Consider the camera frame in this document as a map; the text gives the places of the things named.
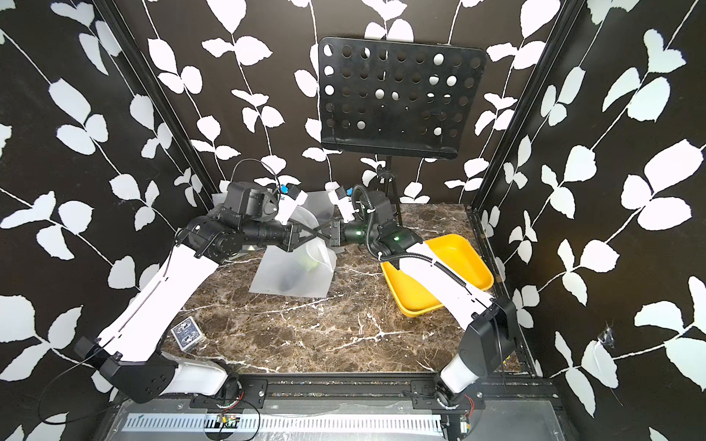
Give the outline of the stack of clear zip-top bags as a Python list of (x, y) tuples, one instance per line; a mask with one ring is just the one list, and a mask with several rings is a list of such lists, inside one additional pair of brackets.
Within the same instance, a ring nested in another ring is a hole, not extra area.
[(269, 245), (249, 291), (302, 298), (325, 298), (336, 269), (336, 253), (321, 238), (285, 252)]

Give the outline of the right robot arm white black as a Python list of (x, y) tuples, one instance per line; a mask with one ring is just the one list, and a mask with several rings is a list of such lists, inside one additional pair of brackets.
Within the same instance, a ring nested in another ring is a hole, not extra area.
[(322, 233), (331, 247), (361, 244), (382, 265), (398, 308), (408, 317), (445, 308), (463, 330), (458, 353), (436, 380), (449, 404), (501, 367), (518, 346), (517, 309), (489, 293), (494, 278), (457, 234), (423, 240), (393, 222), (333, 220)]

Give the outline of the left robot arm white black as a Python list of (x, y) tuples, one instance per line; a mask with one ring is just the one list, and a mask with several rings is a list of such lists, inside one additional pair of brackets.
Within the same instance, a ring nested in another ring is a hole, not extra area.
[(103, 379), (138, 404), (165, 394), (216, 396), (228, 371), (213, 362), (161, 351), (167, 328), (215, 270), (246, 245), (275, 245), (291, 252), (319, 238), (301, 222), (217, 220), (200, 216), (178, 231), (167, 260), (98, 337), (81, 338), (75, 352)]

